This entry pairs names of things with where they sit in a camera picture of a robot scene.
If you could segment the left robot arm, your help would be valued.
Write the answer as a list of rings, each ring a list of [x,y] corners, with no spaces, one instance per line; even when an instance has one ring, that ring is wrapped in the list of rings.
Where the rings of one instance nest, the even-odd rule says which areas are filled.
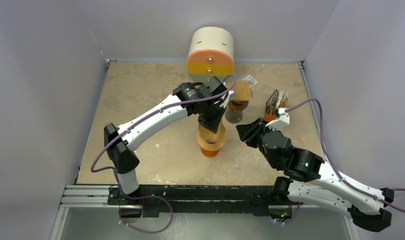
[[[229,101],[235,95],[225,80],[215,76],[205,82],[184,82],[141,116],[118,126],[113,123],[106,125],[103,152],[114,165],[117,182],[122,188],[120,198],[128,205],[139,200],[136,168],[140,161],[135,151],[147,139],[191,115],[197,115],[198,123],[215,134]]]

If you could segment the brown paper coffee filter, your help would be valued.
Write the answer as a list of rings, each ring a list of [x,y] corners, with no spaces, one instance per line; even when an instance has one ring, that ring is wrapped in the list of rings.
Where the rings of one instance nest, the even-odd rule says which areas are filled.
[[[198,125],[199,136],[201,137],[202,140],[210,144],[218,143],[225,136],[225,133],[226,128],[222,121],[217,126],[216,133],[211,132],[201,124]]]
[[[234,102],[249,102],[252,99],[252,90],[248,81],[238,80],[233,90],[235,92]]]

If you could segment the light wooden ring coaster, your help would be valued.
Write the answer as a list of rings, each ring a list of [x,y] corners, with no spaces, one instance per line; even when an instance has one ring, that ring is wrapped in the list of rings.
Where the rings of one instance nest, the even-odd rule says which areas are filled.
[[[222,137],[218,137],[215,140],[203,138],[199,133],[196,135],[197,143],[199,147],[205,151],[215,152],[224,147],[227,141],[226,133]]]

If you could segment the glass carafe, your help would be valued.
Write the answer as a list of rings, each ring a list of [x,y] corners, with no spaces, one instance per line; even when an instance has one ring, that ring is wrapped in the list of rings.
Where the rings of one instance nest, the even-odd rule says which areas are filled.
[[[227,108],[225,114],[225,119],[231,124],[238,124],[243,119],[243,112],[240,110],[234,110],[230,107]]]

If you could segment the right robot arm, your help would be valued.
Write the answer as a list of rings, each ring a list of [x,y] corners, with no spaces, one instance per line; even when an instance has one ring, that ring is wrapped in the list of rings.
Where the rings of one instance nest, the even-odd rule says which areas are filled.
[[[275,203],[322,207],[375,233],[391,226],[392,213],[385,209],[394,200],[390,188],[370,187],[343,173],[337,174],[321,156],[293,146],[290,138],[270,129],[262,118],[239,124],[236,130],[242,142],[258,149],[274,170],[283,172],[271,190]]]

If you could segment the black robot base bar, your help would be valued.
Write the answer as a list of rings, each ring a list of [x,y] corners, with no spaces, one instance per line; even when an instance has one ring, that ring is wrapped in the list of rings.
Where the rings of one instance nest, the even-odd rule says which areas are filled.
[[[161,213],[252,214],[255,217],[288,219],[292,207],[284,192],[272,185],[154,185],[143,184],[129,195],[117,186],[108,189],[107,203],[121,208],[137,207],[144,218]]]

